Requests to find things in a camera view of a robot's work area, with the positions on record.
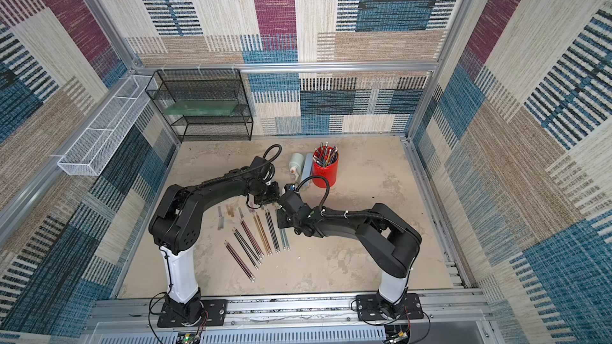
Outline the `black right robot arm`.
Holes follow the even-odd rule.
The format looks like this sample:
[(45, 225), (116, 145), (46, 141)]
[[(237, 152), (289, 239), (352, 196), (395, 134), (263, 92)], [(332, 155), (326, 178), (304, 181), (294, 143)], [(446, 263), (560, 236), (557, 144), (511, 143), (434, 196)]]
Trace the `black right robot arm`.
[[(308, 181), (320, 179), (325, 193), (318, 205), (311, 207), (301, 197)], [(363, 245), (382, 271), (377, 295), (384, 307), (399, 305), (408, 289), (412, 267), (422, 244), (419, 232), (382, 203), (366, 210), (333, 210), (325, 205), (330, 194), (329, 181), (312, 175), (296, 185), (288, 184), (277, 199), (277, 225), (294, 229), (306, 237), (344, 237)]]

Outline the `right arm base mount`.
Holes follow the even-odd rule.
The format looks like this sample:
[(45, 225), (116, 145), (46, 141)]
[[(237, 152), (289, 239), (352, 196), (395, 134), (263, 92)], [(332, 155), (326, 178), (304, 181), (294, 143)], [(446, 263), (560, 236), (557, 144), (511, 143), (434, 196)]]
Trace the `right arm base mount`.
[(391, 322), (402, 319), (423, 319), (425, 314), (416, 293), (406, 293), (393, 304), (378, 294), (361, 294), (355, 297), (351, 309), (363, 322)]

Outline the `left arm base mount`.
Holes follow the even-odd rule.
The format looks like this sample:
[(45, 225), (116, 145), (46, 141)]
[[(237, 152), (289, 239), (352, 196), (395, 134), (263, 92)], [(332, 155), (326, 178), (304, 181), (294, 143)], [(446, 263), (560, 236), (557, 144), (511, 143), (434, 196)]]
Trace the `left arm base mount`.
[(226, 318), (227, 299), (192, 300), (180, 304), (169, 299), (164, 302), (162, 312), (156, 323), (158, 328), (198, 327), (202, 323), (209, 326), (222, 326)]

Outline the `dark navy striped pencil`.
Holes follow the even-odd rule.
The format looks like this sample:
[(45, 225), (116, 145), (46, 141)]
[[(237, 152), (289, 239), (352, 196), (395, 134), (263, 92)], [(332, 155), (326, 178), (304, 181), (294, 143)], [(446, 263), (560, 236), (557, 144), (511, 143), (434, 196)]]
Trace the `dark navy striped pencil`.
[(274, 249), (275, 249), (276, 253), (280, 253), (281, 252), (281, 248), (280, 248), (280, 245), (278, 243), (277, 234), (276, 234), (276, 231), (275, 231), (274, 226), (273, 226), (273, 221), (272, 221), (271, 214), (269, 213), (268, 210), (266, 210), (265, 215), (266, 215), (266, 222), (267, 222), (267, 225), (268, 225), (268, 228), (269, 228), (270, 236), (272, 238)]

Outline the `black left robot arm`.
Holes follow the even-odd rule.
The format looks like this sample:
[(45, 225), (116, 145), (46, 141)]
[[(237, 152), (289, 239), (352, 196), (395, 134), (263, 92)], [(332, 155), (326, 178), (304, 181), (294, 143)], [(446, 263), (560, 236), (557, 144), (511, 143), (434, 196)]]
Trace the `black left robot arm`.
[(194, 246), (204, 213), (233, 197), (252, 198), (256, 206), (269, 205), (280, 197), (273, 180), (273, 161), (282, 152), (279, 144), (270, 146), (250, 165), (194, 186), (169, 186), (148, 226), (164, 260), (167, 293), (164, 305), (186, 326), (193, 326), (203, 314), (201, 289), (194, 274)]

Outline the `yellow striped pencil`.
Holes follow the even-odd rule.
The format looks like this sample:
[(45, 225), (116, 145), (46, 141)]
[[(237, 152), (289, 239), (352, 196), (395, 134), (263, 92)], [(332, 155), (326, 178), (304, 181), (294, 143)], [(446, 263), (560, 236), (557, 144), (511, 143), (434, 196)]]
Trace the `yellow striped pencil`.
[(268, 241), (268, 239), (266, 237), (266, 233), (265, 233), (265, 231), (263, 229), (263, 225), (261, 224), (261, 219), (260, 219), (260, 217), (259, 217), (259, 215), (257, 213), (253, 214), (253, 220), (254, 220), (254, 222), (255, 222), (255, 224), (257, 226), (258, 233), (259, 233), (259, 235), (261, 237), (261, 242), (263, 243), (264, 249), (266, 251), (266, 255), (267, 256), (271, 256), (273, 254), (273, 252), (272, 252), (272, 250), (270, 248), (269, 241)]

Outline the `green striped pencil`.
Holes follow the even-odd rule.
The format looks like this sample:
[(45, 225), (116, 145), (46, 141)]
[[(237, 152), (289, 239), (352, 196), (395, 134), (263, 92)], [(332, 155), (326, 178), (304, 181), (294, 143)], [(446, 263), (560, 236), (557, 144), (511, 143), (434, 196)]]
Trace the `green striped pencil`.
[(279, 229), (279, 234), (280, 234), (280, 238), (281, 238), (281, 243), (283, 245), (283, 250), (289, 251), (290, 250), (290, 245), (288, 243), (288, 237), (287, 237), (287, 234), (286, 234), (286, 230), (285, 229)]

